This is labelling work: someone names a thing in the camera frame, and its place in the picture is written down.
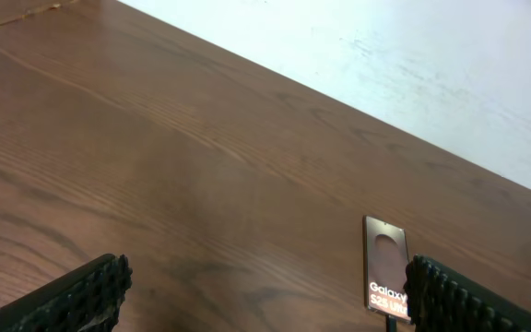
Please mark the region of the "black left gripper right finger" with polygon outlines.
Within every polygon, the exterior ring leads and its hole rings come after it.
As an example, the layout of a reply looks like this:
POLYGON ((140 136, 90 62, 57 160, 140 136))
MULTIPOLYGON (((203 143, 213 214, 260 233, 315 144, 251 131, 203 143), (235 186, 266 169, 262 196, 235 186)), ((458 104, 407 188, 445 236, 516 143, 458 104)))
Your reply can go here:
POLYGON ((531 332, 531 313, 428 256, 415 255, 406 276, 417 331, 531 332))

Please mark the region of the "Galaxy S25 Ultra smartphone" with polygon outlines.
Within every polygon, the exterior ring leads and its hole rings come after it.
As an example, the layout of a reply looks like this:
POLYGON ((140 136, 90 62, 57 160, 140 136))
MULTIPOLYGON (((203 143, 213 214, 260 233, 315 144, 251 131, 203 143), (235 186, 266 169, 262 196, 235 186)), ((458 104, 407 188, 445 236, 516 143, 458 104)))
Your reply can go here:
POLYGON ((362 223, 365 305, 409 324, 404 290, 409 263, 406 232, 372 216, 365 216, 362 223))

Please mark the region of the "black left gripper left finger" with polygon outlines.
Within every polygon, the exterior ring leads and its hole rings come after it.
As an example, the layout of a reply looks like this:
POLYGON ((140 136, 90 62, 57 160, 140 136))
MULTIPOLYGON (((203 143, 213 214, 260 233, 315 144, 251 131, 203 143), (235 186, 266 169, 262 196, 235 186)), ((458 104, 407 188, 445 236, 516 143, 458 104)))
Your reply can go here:
POLYGON ((0 332, 112 332, 132 273, 125 255, 101 255, 1 307, 0 332))

